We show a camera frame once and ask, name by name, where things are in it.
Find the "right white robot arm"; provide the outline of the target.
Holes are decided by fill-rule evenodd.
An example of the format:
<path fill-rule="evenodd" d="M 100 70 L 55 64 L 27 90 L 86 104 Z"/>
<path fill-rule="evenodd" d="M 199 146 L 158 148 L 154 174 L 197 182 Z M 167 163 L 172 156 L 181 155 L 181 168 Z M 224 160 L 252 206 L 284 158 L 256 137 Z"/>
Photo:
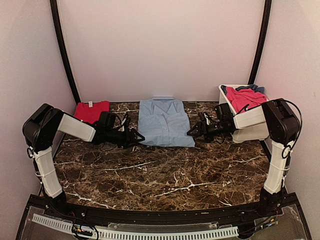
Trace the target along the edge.
<path fill-rule="evenodd" d="M 290 169 L 291 153 L 302 131 L 302 115 L 291 109 L 293 102 L 278 98 L 269 100 L 251 109 L 245 106 L 234 112 L 231 104 L 225 102 L 215 107 L 218 118 L 214 121 L 206 112 L 198 114 L 199 121 L 187 132 L 193 138 L 202 138 L 210 143 L 220 134 L 235 134 L 249 128 L 256 130 L 261 125 L 261 139 L 270 138 L 271 159 L 267 178 L 261 188 L 255 213 L 266 217 L 283 201 L 285 179 Z"/>

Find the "red t-shirt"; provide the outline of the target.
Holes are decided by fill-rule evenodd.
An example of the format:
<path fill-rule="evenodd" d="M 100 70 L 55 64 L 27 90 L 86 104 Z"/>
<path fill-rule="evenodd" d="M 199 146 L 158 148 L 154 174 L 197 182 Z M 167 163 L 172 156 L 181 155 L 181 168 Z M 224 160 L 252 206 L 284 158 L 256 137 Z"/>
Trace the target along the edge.
<path fill-rule="evenodd" d="M 73 116 L 84 123 L 94 124 L 96 121 L 99 120 L 102 112 L 108 112 L 109 110 L 109 101 L 89 101 L 88 103 L 80 102 L 77 104 Z"/>

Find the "light blue shirt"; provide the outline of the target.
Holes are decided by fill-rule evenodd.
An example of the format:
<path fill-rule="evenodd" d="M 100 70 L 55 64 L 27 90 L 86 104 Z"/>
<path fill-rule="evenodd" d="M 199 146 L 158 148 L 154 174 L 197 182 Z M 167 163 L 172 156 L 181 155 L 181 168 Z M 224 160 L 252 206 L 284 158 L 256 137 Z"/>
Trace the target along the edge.
<path fill-rule="evenodd" d="M 139 102 L 138 132 L 145 140 L 141 144 L 154 147 L 195 146 L 187 135 L 190 120 L 181 100 L 158 96 Z"/>

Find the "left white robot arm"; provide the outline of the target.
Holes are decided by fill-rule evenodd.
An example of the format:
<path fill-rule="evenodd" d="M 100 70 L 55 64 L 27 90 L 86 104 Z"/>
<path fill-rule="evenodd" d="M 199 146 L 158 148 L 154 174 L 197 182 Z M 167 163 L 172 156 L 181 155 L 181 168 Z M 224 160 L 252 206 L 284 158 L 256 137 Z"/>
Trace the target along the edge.
<path fill-rule="evenodd" d="M 117 118 L 117 114 L 103 111 L 97 121 L 88 123 L 44 103 L 24 123 L 22 133 L 28 146 L 27 154 L 33 160 L 45 197 L 52 201 L 50 208 L 58 217 L 67 218 L 71 208 L 65 203 L 66 194 L 54 166 L 52 145 L 56 133 L 62 132 L 95 145 L 111 143 L 124 149 L 145 140 L 130 126 L 131 118 L 127 114 L 118 127 L 115 126 Z"/>

